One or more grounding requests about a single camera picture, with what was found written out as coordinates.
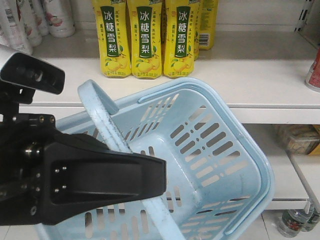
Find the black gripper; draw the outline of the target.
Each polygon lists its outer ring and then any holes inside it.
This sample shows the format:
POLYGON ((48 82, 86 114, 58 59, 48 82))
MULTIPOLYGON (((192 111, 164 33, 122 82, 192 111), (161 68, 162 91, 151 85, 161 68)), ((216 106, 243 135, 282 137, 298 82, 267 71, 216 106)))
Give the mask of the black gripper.
POLYGON ((95 208, 158 197, 166 191, 163 159, 114 151, 87 134, 60 133, 46 143, 57 132, 56 118, 19 112, 19 105, 30 104, 34 94, 24 87, 0 89, 2 226, 39 223, 40 195, 40 221, 56 225, 95 208))

